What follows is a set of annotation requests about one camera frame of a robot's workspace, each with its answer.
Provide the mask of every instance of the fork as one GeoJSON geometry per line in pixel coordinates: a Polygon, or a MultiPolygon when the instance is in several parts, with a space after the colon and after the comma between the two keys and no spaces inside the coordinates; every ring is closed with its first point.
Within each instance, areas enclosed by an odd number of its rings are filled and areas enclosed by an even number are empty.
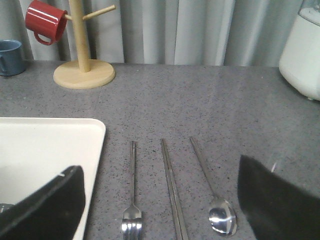
{"type": "Polygon", "coordinates": [[[135,205],[135,166],[136,166],[136,142],[130,144],[131,159],[131,205],[124,210],[122,215],[123,240],[140,240],[142,230],[142,213],[135,205]]]}

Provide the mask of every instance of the stainless steel spoon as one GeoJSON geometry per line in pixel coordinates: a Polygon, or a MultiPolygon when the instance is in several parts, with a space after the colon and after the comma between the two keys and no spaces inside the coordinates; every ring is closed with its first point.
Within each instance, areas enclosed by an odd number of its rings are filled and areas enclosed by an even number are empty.
{"type": "Polygon", "coordinates": [[[236,233],[238,226],[236,213],[229,202],[215,193],[214,181],[210,175],[204,157],[201,154],[200,148],[192,136],[190,137],[190,141],[213,193],[213,200],[210,203],[209,209],[209,221],[212,229],[216,231],[220,236],[232,236],[236,233]]]}

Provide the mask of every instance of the blue mug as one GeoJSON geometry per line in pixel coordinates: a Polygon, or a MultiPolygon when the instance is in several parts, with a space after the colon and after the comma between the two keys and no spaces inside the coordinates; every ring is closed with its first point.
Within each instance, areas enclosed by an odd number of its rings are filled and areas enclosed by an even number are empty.
{"type": "Polygon", "coordinates": [[[26,70],[22,44],[17,40],[0,40],[0,76],[13,76],[26,70]]]}

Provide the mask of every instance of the gray curtain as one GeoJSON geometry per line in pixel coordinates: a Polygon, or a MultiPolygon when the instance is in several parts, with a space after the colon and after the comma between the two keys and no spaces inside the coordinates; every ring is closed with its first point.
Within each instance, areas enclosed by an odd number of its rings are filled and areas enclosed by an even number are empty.
{"type": "MultiPolygon", "coordinates": [[[[0,0],[0,39],[17,39],[26,59],[75,60],[72,24],[62,39],[38,43],[24,24],[32,0],[0,0]]],[[[42,0],[70,14],[68,0],[42,0]]],[[[110,63],[271,66],[279,58],[302,0],[79,0],[90,55],[110,63]]]]}

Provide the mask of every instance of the gray countertop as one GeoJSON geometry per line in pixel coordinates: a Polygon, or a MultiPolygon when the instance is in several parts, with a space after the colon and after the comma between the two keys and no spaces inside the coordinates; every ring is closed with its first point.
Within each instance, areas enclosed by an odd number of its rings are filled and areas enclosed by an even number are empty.
{"type": "Polygon", "coordinates": [[[17,76],[0,76],[0,117],[95,118],[107,128],[86,227],[86,240],[122,239],[130,204],[130,141],[137,141],[136,204],[143,239],[175,239],[161,138],[172,160],[189,239],[223,239],[207,220],[212,195],[189,136],[202,148],[216,192],[239,218],[233,240],[254,234],[237,197],[241,155],[320,197],[320,103],[292,88],[277,68],[113,64],[103,86],[56,85],[62,62],[28,61],[17,76]]]}

